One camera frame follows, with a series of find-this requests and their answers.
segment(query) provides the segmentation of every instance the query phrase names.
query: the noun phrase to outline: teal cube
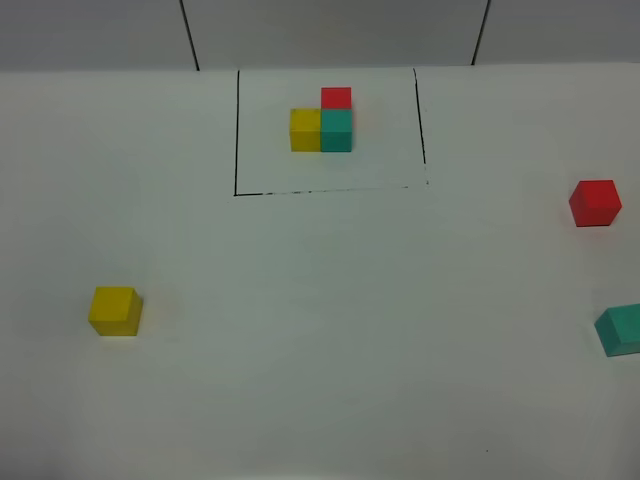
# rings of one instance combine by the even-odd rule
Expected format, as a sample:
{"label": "teal cube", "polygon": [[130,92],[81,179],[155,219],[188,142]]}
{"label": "teal cube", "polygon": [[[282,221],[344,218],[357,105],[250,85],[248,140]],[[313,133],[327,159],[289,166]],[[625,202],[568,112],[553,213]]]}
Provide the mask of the teal cube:
{"label": "teal cube", "polygon": [[607,357],[640,353],[640,304],[607,308],[596,331]]}
{"label": "teal cube", "polygon": [[322,110],[323,152],[350,152],[353,148],[353,111]]}

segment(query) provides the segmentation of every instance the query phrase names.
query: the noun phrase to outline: stacked cubes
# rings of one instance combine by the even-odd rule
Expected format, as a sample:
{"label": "stacked cubes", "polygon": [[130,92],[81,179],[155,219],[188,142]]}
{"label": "stacked cubes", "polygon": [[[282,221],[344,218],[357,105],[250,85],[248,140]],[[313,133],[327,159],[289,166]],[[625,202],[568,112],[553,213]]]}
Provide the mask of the stacked cubes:
{"label": "stacked cubes", "polygon": [[291,150],[350,152],[353,149],[351,88],[323,88],[321,106],[291,110]]}

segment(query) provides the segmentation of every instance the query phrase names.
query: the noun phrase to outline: cube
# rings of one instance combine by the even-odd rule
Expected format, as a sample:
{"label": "cube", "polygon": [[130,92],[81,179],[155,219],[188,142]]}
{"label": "cube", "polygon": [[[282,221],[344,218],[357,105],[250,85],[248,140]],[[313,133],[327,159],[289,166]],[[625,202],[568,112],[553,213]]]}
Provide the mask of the cube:
{"label": "cube", "polygon": [[132,287],[97,287],[89,323],[100,335],[135,336],[141,314],[142,299]]}
{"label": "cube", "polygon": [[319,108],[291,110],[289,137],[292,152],[320,152],[322,115]]}
{"label": "cube", "polygon": [[607,357],[640,353],[640,304],[607,308],[595,327]]}
{"label": "cube", "polygon": [[613,180],[581,180],[569,205],[576,227],[611,225],[622,208]]}
{"label": "cube", "polygon": [[351,110],[351,87],[323,87],[321,106],[323,110]]}
{"label": "cube", "polygon": [[353,148],[353,112],[322,110],[322,151],[350,152]]}

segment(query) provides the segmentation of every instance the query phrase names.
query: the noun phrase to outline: gray wall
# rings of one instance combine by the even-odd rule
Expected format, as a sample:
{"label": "gray wall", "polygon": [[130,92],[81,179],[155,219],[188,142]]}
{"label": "gray wall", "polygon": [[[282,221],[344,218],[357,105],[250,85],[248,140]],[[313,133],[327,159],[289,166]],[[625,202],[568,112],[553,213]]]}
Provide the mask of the gray wall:
{"label": "gray wall", "polygon": [[0,70],[193,68],[178,0],[0,3]]}
{"label": "gray wall", "polygon": [[494,0],[477,63],[640,61],[638,0]]}
{"label": "gray wall", "polygon": [[185,0],[202,68],[468,65],[486,0]]}

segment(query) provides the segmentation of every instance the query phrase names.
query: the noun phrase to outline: red cube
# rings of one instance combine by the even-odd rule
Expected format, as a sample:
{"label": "red cube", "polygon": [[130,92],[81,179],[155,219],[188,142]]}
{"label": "red cube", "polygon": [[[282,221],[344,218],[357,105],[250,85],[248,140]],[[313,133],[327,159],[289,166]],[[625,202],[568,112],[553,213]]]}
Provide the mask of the red cube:
{"label": "red cube", "polygon": [[622,208],[613,180],[581,180],[569,205],[576,227],[611,225]]}
{"label": "red cube", "polygon": [[323,87],[322,108],[351,110],[351,87]]}

